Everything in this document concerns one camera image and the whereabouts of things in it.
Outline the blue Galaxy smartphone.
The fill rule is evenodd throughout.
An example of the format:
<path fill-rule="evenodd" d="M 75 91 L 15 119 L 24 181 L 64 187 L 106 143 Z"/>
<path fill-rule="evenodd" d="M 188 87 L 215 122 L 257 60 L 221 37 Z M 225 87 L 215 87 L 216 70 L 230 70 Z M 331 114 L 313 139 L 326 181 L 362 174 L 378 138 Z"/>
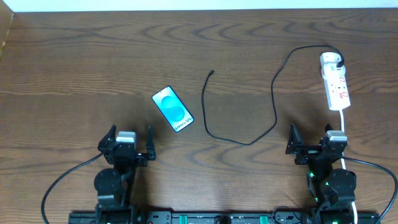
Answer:
<path fill-rule="evenodd" d="M 166 86 L 154 94 L 152 101 L 176 133 L 191 125 L 195 120 L 171 86 Z"/>

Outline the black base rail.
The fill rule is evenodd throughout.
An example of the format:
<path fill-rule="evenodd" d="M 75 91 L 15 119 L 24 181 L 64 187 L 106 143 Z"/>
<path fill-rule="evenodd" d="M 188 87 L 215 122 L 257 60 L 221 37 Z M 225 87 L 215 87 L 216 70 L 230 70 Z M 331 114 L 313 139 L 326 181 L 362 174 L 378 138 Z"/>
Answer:
<path fill-rule="evenodd" d="M 306 217 L 306 214 L 295 212 L 278 211 L 269 213 L 172 213 L 172 212 L 148 212 L 138 221 L 124 221 L 122 218 L 105 217 L 97 218 L 94 212 L 70 213 L 67 223 L 147 223 L 147 224 L 296 224 L 315 223 Z M 321 212 L 323 223 L 353 223 L 348 212 Z M 375 223 L 379 215 L 375 213 L 359 213 L 358 223 Z"/>

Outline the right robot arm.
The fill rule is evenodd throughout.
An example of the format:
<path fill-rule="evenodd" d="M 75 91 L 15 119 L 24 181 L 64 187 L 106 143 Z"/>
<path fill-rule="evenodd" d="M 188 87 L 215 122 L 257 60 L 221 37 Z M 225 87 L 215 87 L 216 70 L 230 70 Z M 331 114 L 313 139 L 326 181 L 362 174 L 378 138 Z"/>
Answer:
<path fill-rule="evenodd" d="M 317 206 L 300 219 L 302 223 L 353 223 L 349 213 L 355 201 L 356 174 L 346 169 L 335 169 L 333 163 L 340 160 L 348 138 L 342 131 L 328 124 L 326 135 L 315 146 L 305 145 L 296 128 L 291 124 L 286 154 L 295 155 L 297 165 L 308 165 L 307 186 Z"/>

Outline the brown cardboard panel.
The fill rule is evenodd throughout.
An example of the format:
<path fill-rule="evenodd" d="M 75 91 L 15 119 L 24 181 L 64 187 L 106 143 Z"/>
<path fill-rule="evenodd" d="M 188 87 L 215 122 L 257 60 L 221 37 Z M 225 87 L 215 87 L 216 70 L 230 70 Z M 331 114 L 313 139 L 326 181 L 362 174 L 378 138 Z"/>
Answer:
<path fill-rule="evenodd" d="M 2 55 L 6 40 L 9 35 L 9 30 L 14 18 L 14 12 L 9 6 L 1 0 L 0 2 L 0 54 Z"/>

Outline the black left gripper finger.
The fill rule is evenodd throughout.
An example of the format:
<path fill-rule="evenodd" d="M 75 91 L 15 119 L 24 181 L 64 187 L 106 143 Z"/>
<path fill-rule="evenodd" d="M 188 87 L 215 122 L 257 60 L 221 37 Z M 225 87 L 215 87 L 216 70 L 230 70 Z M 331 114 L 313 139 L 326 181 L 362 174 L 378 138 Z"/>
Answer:
<path fill-rule="evenodd" d="M 154 146 L 154 140 L 152 135 L 152 127 L 148 126 L 147 142 L 146 142 L 147 157 L 149 161 L 156 160 L 156 151 Z"/>
<path fill-rule="evenodd" d="M 112 125 L 108 133 L 98 143 L 98 150 L 100 152 L 106 152 L 114 148 L 116 142 L 116 125 Z"/>

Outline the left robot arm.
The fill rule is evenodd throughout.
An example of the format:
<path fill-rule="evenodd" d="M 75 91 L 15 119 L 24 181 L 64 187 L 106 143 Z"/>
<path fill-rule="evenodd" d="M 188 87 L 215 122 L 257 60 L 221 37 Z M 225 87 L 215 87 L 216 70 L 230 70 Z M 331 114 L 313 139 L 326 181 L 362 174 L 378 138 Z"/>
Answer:
<path fill-rule="evenodd" d="M 98 200 L 95 224 L 147 222 L 147 215 L 131 203 L 131 194 L 137 168 L 156 160 L 151 126 L 146 152 L 137 152 L 136 144 L 135 132 L 117 132 L 115 125 L 98 143 L 98 150 L 112 168 L 103 169 L 94 180 Z"/>

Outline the white power strip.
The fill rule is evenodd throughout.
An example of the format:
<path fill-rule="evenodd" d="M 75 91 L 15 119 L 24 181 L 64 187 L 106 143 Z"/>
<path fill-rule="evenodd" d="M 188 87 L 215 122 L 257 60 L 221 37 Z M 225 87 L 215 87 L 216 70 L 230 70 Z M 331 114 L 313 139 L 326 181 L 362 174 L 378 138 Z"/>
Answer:
<path fill-rule="evenodd" d="M 334 76 L 324 80 L 328 107 L 332 111 L 340 111 L 351 106 L 345 76 Z"/>

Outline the white charger plug adapter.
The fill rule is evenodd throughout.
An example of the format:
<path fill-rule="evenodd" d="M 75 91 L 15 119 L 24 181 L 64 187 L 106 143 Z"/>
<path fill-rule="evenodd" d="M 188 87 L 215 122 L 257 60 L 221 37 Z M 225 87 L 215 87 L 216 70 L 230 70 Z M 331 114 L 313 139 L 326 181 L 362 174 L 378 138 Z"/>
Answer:
<path fill-rule="evenodd" d="M 343 77 L 346 68 L 343 65 L 342 56 L 334 52 L 325 52 L 320 56 L 321 75 L 324 80 L 335 77 Z"/>

